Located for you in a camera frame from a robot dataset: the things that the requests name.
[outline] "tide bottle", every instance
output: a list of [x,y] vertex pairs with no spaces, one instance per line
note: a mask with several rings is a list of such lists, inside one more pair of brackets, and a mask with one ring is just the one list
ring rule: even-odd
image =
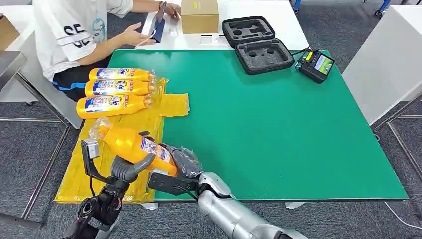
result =
[[153,82],[141,80],[94,80],[85,84],[87,97],[135,94],[145,96],[155,91]]
[[150,82],[155,79],[152,71],[140,68],[93,68],[89,73],[89,80],[141,80]]
[[76,112],[83,119],[132,114],[151,107],[151,95],[117,95],[80,98]]
[[133,164],[153,153],[155,159],[147,168],[148,171],[158,171],[173,177],[177,175],[177,167],[170,152],[150,139],[140,136],[133,129],[114,127],[108,119],[100,118],[91,128],[89,135],[91,138],[102,140],[114,154]]

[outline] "yellow plastic bag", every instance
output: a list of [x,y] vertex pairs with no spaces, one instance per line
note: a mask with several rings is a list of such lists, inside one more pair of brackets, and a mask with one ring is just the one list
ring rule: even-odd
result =
[[[151,108],[140,110],[130,115],[118,115],[109,117],[113,125],[121,128],[132,128],[139,132],[148,131],[150,136],[157,142],[163,139],[163,116],[185,116],[189,112],[188,94],[165,94],[165,84],[167,80],[161,81],[158,94],[153,97],[154,103]],[[63,177],[60,188],[54,199],[57,203],[79,203],[85,198],[91,197],[89,188],[89,177],[85,175],[82,161],[81,142],[87,139],[88,132],[97,119],[85,120],[84,127],[79,134],[78,141],[72,153],[69,166]],[[94,159],[94,164],[98,172],[104,176],[110,176],[111,165],[115,155],[110,151],[105,143],[99,144],[100,156]],[[154,200],[154,190],[147,187],[149,172],[143,171],[138,175],[138,179],[130,184],[124,196],[125,203],[144,203]],[[93,189],[99,193],[105,184],[98,180],[93,180]]]

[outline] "brown box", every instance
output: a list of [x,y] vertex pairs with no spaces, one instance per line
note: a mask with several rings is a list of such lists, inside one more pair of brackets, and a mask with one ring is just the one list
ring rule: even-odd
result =
[[217,33],[217,0],[182,0],[183,33]]
[[19,32],[14,28],[9,19],[0,13],[0,50],[6,50],[19,36]]

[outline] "person's hand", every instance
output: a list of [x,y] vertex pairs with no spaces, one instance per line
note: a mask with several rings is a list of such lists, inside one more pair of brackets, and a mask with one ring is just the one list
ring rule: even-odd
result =
[[145,41],[142,45],[152,45],[155,44],[154,39],[150,39],[150,35],[142,35],[136,31],[140,28],[142,23],[137,23],[129,26],[123,33],[124,43],[131,46],[138,46],[141,42]]
[[167,15],[169,15],[174,20],[179,20],[180,17],[180,6],[173,3],[166,4],[166,10],[164,11]]

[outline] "metal table frame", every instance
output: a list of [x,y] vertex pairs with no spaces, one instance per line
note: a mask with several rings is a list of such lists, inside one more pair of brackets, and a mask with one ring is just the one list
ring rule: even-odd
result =
[[379,125],[376,127],[372,127],[372,130],[374,131],[375,135],[377,135],[378,129],[385,124],[388,126],[388,128],[393,133],[394,137],[396,138],[397,142],[400,145],[400,148],[402,148],[403,152],[405,153],[406,157],[408,158],[410,164],[412,165],[413,169],[415,170],[416,174],[419,176],[420,180],[422,181],[422,169],[417,164],[415,158],[413,157],[410,150],[407,148],[405,142],[400,137],[399,133],[397,132],[396,128],[393,125],[393,120],[399,118],[399,119],[422,119],[422,115],[404,115],[403,113],[408,110],[411,106],[414,104],[420,102],[422,100],[422,93],[415,96],[411,101],[407,102],[404,106],[402,106],[400,109],[398,109],[396,112],[394,112],[391,116],[386,118],[384,121],[382,121]]
[[72,126],[71,124],[46,100],[40,92],[19,72],[19,70],[24,66],[26,63],[26,57],[22,55],[19,51],[5,51],[0,52],[0,58],[3,54],[12,55],[15,59],[9,64],[9,66],[3,71],[0,72],[0,90],[3,86],[13,77],[15,78],[29,91],[31,92],[43,105],[45,105],[56,117],[57,119],[40,119],[40,118],[10,118],[10,117],[0,117],[0,121],[8,121],[8,122],[38,122],[38,123],[62,123],[65,126],[65,129],[60,137],[59,142],[57,143],[56,147],[54,148],[53,154],[51,155],[50,159],[48,160],[47,166],[44,169],[34,191],[32,192],[31,197],[20,217],[12,216],[4,213],[0,213],[0,221],[4,221],[7,223],[14,223],[19,226],[26,226],[31,228],[38,228],[42,225],[42,222],[36,222],[33,220],[29,220],[28,216],[31,212],[35,201],[38,198],[38,195],[44,186],[44,183],[47,179],[48,174],[53,167],[54,162],[56,161],[57,155],[63,145],[63,142],[66,139],[66,136],[69,134]]

